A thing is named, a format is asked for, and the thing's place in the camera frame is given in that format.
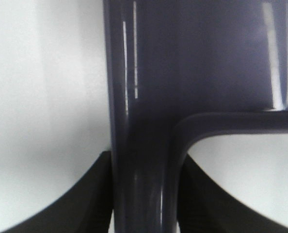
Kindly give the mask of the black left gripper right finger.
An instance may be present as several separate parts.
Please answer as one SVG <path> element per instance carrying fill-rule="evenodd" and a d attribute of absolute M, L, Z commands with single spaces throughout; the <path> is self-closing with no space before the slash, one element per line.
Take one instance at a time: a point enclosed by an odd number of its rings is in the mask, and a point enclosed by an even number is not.
<path fill-rule="evenodd" d="M 228 194 L 190 156 L 180 173 L 177 221 L 182 233 L 288 233 Z"/>

